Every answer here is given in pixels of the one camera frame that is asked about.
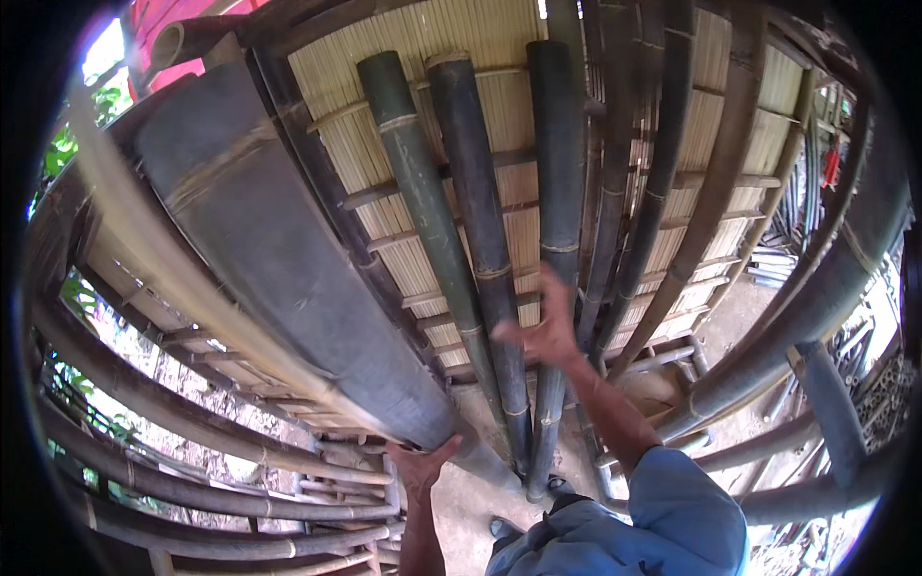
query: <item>bamboo frame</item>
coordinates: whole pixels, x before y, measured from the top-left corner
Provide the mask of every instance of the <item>bamboo frame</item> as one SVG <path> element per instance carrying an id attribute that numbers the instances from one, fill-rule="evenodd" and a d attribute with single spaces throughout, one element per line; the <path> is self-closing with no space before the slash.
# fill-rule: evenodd
<path id="1" fill-rule="evenodd" d="M 845 222 L 845 214 L 851 206 L 854 197 L 854 189 L 857 178 L 861 172 L 865 154 L 867 153 L 869 140 L 869 117 L 870 103 L 869 97 L 863 96 L 858 101 L 855 113 L 855 130 L 853 132 L 855 139 L 848 152 L 848 159 L 842 167 L 840 180 L 833 201 L 827 207 L 826 216 L 818 229 L 813 232 L 807 251 L 800 256 L 798 265 L 791 272 L 785 284 L 769 302 L 768 306 L 762 311 L 759 319 L 753 326 L 766 326 L 774 320 L 778 314 L 797 296 L 803 289 L 810 276 L 819 267 L 822 255 L 826 252 L 833 236 L 840 230 Z"/>
<path id="2" fill-rule="evenodd" d="M 794 108 L 794 116 L 800 120 L 800 123 L 792 123 L 787 129 L 785 146 L 781 150 L 781 156 L 778 158 L 778 163 L 774 169 L 774 176 L 778 179 L 778 184 L 776 186 L 768 187 L 765 190 L 762 206 L 759 208 L 765 215 L 765 218 L 762 221 L 756 222 L 752 228 L 750 228 L 749 232 L 746 233 L 746 238 L 743 240 L 742 246 L 739 248 L 739 263 L 731 266 L 727 272 L 727 275 L 730 277 L 729 283 L 715 290 L 714 294 L 712 294 L 711 298 L 707 301 L 708 306 L 711 307 L 711 312 L 713 312 L 714 309 L 720 305 L 720 302 L 723 301 L 724 297 L 727 295 L 730 289 L 733 288 L 733 285 L 739 279 L 739 275 L 742 274 L 743 270 L 745 269 L 746 264 L 752 255 L 752 251 L 755 250 L 755 247 L 759 245 L 759 241 L 762 239 L 762 235 L 765 233 L 772 222 L 772 216 L 774 215 L 775 210 L 777 210 L 778 205 L 781 204 L 781 199 L 785 195 L 787 181 L 790 178 L 791 171 L 794 169 L 794 164 L 798 161 L 798 156 L 800 155 L 800 150 L 802 148 L 803 126 L 807 125 L 807 121 L 810 119 L 810 115 L 812 114 L 813 87 L 815 84 L 816 72 L 812 69 L 804 70 L 803 76 L 800 80 L 798 103 Z M 691 330 L 693 332 L 697 332 L 702 323 L 707 320 L 709 314 L 710 312 L 708 314 L 701 315 L 691 326 Z M 756 322 L 754 324 L 754 326 L 760 325 L 765 324 L 762 322 Z"/>
<path id="3" fill-rule="evenodd" d="M 97 340 L 60 302 L 35 302 L 35 325 L 57 353 L 138 415 L 193 442 L 251 462 L 305 474 L 388 484 L 386 474 L 329 464 L 317 456 L 219 416 L 160 385 Z"/>
<path id="4" fill-rule="evenodd" d="M 636 358 L 694 273 L 733 194 L 752 135 L 762 67 L 765 17 L 760 7 L 733 6 L 733 35 L 727 72 L 727 97 L 699 200 L 679 251 L 637 330 L 609 373 L 614 382 Z"/>

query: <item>bamboo node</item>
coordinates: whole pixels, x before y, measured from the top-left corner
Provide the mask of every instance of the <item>bamboo node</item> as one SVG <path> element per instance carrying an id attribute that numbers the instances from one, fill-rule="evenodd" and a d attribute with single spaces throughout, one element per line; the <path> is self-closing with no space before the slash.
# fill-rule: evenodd
<path id="1" fill-rule="evenodd" d="M 541 250 L 547 250 L 548 252 L 556 253 L 567 253 L 579 250 L 579 244 L 571 244 L 570 246 L 548 246 L 544 242 L 541 243 Z"/>
<path id="2" fill-rule="evenodd" d="M 491 280 L 493 278 L 498 278 L 499 276 L 502 276 L 503 274 L 507 274 L 512 269 L 513 269 L 513 265 L 507 264 L 503 268 L 499 270 L 494 270 L 492 272 L 475 272 L 474 276 L 479 280 Z"/>
<path id="3" fill-rule="evenodd" d="M 877 272 L 877 263 L 861 248 L 861 242 L 858 241 L 855 231 L 848 225 L 848 222 L 843 222 L 840 234 L 845 238 L 845 242 L 848 244 L 848 247 L 852 249 L 852 254 L 855 256 L 855 259 L 858 260 L 858 263 L 861 264 L 861 267 L 871 275 Z"/>
<path id="4" fill-rule="evenodd" d="M 391 130 L 399 128 L 400 126 L 406 126 L 407 124 L 412 124 L 414 122 L 418 122 L 419 120 L 420 120 L 420 116 L 415 113 L 405 114 L 403 116 L 397 116 L 396 118 L 392 118 L 391 120 L 388 120 L 387 122 L 381 123 L 378 126 L 378 134 L 384 134 L 385 132 L 390 132 Z"/>

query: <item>hand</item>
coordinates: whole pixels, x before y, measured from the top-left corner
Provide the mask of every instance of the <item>hand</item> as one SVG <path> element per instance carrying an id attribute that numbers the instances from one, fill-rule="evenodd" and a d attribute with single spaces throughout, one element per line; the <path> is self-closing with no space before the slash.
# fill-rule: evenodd
<path id="1" fill-rule="evenodd" d="M 544 293 L 541 323 L 522 328 L 516 322 L 503 320 L 496 324 L 491 336 L 499 342 L 522 345 L 526 356 L 563 368 L 583 356 L 573 335 L 571 289 L 561 282 L 553 268 L 545 262 L 541 263 L 539 274 L 540 290 Z"/>
<path id="2" fill-rule="evenodd" d="M 388 442 L 384 449 L 394 460 L 397 472 L 404 481 L 409 497 L 428 493 L 432 485 L 439 479 L 442 464 L 455 455 L 461 446 L 461 436 L 456 434 L 448 442 L 433 453 L 411 452 L 405 448 Z"/>

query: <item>large bamboo tube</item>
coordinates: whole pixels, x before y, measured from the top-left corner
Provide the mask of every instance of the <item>large bamboo tube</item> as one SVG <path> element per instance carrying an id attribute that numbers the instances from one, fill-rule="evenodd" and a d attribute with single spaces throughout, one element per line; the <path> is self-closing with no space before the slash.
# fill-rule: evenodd
<path id="1" fill-rule="evenodd" d="M 664 10 L 666 50 L 663 54 L 662 98 L 654 155 L 644 197 L 632 220 L 628 243 L 610 293 L 614 301 L 605 316 L 596 344 L 589 357 L 596 366 L 602 353 L 617 333 L 631 307 L 646 261 L 656 241 L 659 223 L 679 161 L 679 146 L 685 117 L 692 97 L 692 47 L 694 44 L 694 5 L 691 0 L 667 2 Z"/>
<path id="2" fill-rule="evenodd" d="M 323 535 L 264 534 L 206 530 L 162 520 L 143 512 L 90 496 L 67 486 L 71 511 L 90 529 L 142 548 L 166 550 L 174 556 L 211 560 L 273 560 L 296 558 L 361 546 L 402 534 L 404 523 L 382 524 L 350 532 Z"/>
<path id="3" fill-rule="evenodd" d="M 739 275 L 742 274 L 743 270 L 746 268 L 747 263 L 749 262 L 752 251 L 755 250 L 755 247 L 759 245 L 759 241 L 762 239 L 762 235 L 768 229 L 769 224 L 772 223 L 772 216 L 774 215 L 775 210 L 778 209 L 778 205 L 781 204 L 781 199 L 785 195 L 787 181 L 790 179 L 791 171 L 794 169 L 794 164 L 797 163 L 798 156 L 800 156 L 800 150 L 803 148 L 803 127 L 807 125 L 807 121 L 813 112 L 813 86 L 815 83 L 816 72 L 812 68 L 810 70 L 804 70 L 800 79 L 800 92 L 798 93 L 798 102 L 794 107 L 794 117 L 799 122 L 792 122 L 791 125 L 787 127 L 787 138 L 785 140 L 785 145 L 781 149 L 781 156 L 778 157 L 778 163 L 774 169 L 774 177 L 778 179 L 780 184 L 775 188 L 765 189 L 765 196 L 762 200 L 762 206 L 759 208 L 759 211 L 764 214 L 764 218 L 756 220 L 752 223 L 752 228 L 750 228 L 749 232 L 746 233 L 746 238 L 743 240 L 743 244 L 739 248 L 739 262 L 730 266 L 730 269 L 727 271 L 727 276 L 730 278 L 730 281 L 724 286 L 718 287 L 711 295 L 711 298 L 708 299 L 707 305 L 710 307 L 710 311 L 702 314 L 698 317 L 697 320 L 695 320 L 691 327 L 693 332 L 701 326 L 701 324 L 707 319 L 708 315 L 714 311 L 714 308 L 720 305 L 720 302 L 727 295 L 730 288 L 737 281 L 737 279 L 739 279 Z M 867 126 L 868 109 L 867 103 L 865 102 L 864 104 L 865 109 L 863 113 L 860 107 L 858 108 L 856 128 L 859 128 L 861 125 Z M 860 142 L 857 147 L 853 147 L 851 149 L 855 150 L 857 152 L 857 156 L 861 157 L 864 154 L 863 148 L 864 143 Z M 839 200 L 843 197 L 848 197 L 850 195 L 851 193 L 849 186 L 849 193 L 837 195 L 836 200 Z M 845 216 L 845 211 L 842 209 L 839 210 L 839 212 L 841 212 L 841 214 L 838 218 L 838 221 L 841 224 L 842 217 Z M 827 236 L 826 241 L 824 241 L 822 244 L 825 245 L 828 243 L 828 239 L 829 237 Z M 810 248 L 813 247 L 815 241 L 816 240 L 810 243 Z M 774 298 L 772 298 L 772 301 L 776 299 L 778 299 L 777 294 L 774 296 Z M 754 324 L 755 326 L 765 326 L 770 322 L 771 319 L 765 317 L 766 313 L 767 312 L 762 312 L 762 318 L 760 318 L 760 320 Z"/>
<path id="4" fill-rule="evenodd" d="M 550 264 L 565 284 L 575 287 L 583 205 L 577 141 L 582 97 L 569 81 L 572 71 L 566 44 L 530 42 L 526 50 L 538 147 L 541 260 Z M 566 385 L 560 370 L 550 366 L 538 369 L 535 439 L 526 493 L 531 502 L 539 501 L 547 488 Z"/>
<path id="5" fill-rule="evenodd" d="M 909 191 L 901 144 L 892 121 L 880 114 L 862 192 L 819 268 L 759 337 L 744 339 L 698 381 L 685 405 L 657 427 L 663 438 L 719 417 L 774 384 L 788 370 L 791 346 L 822 339 L 841 325 L 904 223 Z"/>
<path id="6" fill-rule="evenodd" d="M 467 265 L 442 179 L 432 161 L 400 57 L 396 52 L 380 53 L 359 62 L 358 69 L 384 150 L 391 162 L 391 171 L 403 193 L 423 250 L 477 372 L 477 380 L 493 419 L 501 435 L 508 438 L 474 277 Z"/>
<path id="7" fill-rule="evenodd" d="M 855 185 L 857 184 L 858 174 L 864 162 L 864 156 L 868 148 L 869 141 L 869 117 L 870 103 L 869 96 L 861 95 L 858 97 L 858 103 L 855 109 L 855 123 L 852 131 L 852 142 L 848 149 L 848 158 L 842 167 L 839 175 L 839 185 L 836 188 L 833 201 L 826 210 L 826 215 L 822 220 L 820 227 L 813 232 L 810 239 L 810 245 L 798 260 L 798 265 L 791 272 L 785 284 L 772 297 L 768 307 L 759 315 L 759 319 L 753 325 L 753 328 L 767 326 L 775 317 L 787 306 L 787 304 L 803 289 L 810 275 L 820 265 L 822 255 L 833 239 L 833 235 L 839 231 L 845 221 L 845 213 L 851 206 L 854 195 Z M 752 337 L 758 335 L 758 331 L 751 331 Z"/>
<path id="8" fill-rule="evenodd" d="M 587 351 L 605 296 L 615 253 L 621 247 L 621 220 L 631 162 L 633 115 L 637 87 L 632 84 L 634 56 L 631 16 L 628 11 L 602 6 L 605 41 L 605 144 L 602 160 L 602 198 L 596 242 L 586 282 L 583 309 L 576 325 L 576 343 Z"/>
<path id="9" fill-rule="evenodd" d="M 399 504 L 325 506 L 213 488 L 137 464 L 114 442 L 106 445 L 94 440 L 50 407 L 39 406 L 39 414 L 48 437 L 101 476 L 135 492 L 186 508 L 248 518 L 307 521 L 383 519 L 400 512 Z"/>
<path id="10" fill-rule="evenodd" d="M 732 6 L 731 22 L 727 95 L 704 184 L 666 278 L 611 368 L 611 382 L 636 358 L 688 284 L 715 235 L 721 216 L 727 211 L 734 181 L 746 159 L 765 61 L 765 16 L 758 6 Z"/>
<path id="11" fill-rule="evenodd" d="M 431 58 L 426 63 L 426 72 L 445 154 L 452 167 L 455 194 L 461 206 L 489 333 L 500 321 L 518 323 L 518 307 L 474 65 L 470 54 L 455 51 Z M 531 404 L 525 384 L 525 359 L 520 346 L 493 342 L 491 349 L 515 468 L 524 476 L 531 451 Z"/>
<path id="12" fill-rule="evenodd" d="M 100 390 L 158 426 L 219 452 L 312 476 L 365 484 L 389 484 L 394 480 L 387 474 L 329 464 L 306 450 L 269 438 L 186 400 L 118 357 L 60 301 L 50 305 L 37 301 L 32 310 L 35 325 L 64 361 Z"/>

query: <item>foot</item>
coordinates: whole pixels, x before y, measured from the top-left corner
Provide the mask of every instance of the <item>foot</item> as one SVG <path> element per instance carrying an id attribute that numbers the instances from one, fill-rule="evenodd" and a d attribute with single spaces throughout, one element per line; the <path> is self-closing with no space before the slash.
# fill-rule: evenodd
<path id="1" fill-rule="evenodd" d="M 576 490 L 573 489 L 573 485 L 567 482 L 567 479 L 563 476 L 551 475 L 548 478 L 548 494 L 551 498 L 557 499 L 564 494 L 575 494 Z"/>
<path id="2" fill-rule="evenodd" d="M 493 516 L 492 520 L 490 520 L 490 534 L 497 540 L 505 538 L 506 536 L 522 535 L 524 533 L 525 532 L 521 528 L 505 518 Z"/>

